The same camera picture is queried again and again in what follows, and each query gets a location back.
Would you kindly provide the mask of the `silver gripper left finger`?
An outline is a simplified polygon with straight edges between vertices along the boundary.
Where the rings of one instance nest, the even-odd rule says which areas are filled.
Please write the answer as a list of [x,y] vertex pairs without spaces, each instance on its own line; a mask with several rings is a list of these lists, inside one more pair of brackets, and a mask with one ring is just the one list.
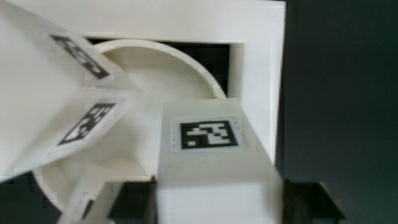
[[159,224],[155,178],[123,184],[107,218],[114,224]]

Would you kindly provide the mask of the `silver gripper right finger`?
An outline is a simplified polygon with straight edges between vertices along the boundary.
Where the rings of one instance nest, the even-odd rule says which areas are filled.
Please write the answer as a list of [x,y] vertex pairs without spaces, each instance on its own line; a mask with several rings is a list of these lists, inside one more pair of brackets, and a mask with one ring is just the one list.
[[317,182],[285,180],[283,224],[340,224],[345,215]]

